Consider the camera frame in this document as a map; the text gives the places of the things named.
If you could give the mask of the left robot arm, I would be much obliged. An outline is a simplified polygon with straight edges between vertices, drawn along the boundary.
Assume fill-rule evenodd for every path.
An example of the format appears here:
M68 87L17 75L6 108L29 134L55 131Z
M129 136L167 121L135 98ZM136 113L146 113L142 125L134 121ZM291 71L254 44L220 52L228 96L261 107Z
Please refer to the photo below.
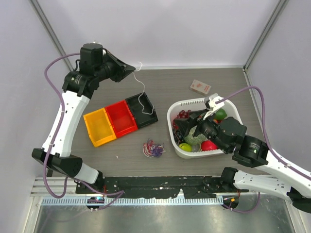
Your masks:
M72 155L73 138L83 111L100 82L110 79L118 83L136 69L97 43L84 44L77 55L80 58L76 69L65 76L62 91L51 84L60 99L60 107L46 141L40 148L33 149L32 157L44 169L85 182L87 189L97 194L103 189L104 176L86 165L82 158Z

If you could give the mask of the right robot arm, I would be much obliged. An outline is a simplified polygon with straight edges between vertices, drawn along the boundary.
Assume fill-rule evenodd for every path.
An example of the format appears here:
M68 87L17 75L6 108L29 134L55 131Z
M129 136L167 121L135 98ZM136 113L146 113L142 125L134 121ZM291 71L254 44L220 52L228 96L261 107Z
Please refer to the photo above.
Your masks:
M223 153L232 154L232 159L238 164L270 174L270 177L261 177L225 167L219 180L222 190L229 192L236 188L274 195L290 201L295 208L310 213L309 172L291 165L264 141L247 135L247 127L235 118L227 117L220 123L215 123L211 117L204 119L204 113L204 110L194 111L189 118L175 118L173 123L182 136L187 136L195 128L193 136L205 136Z

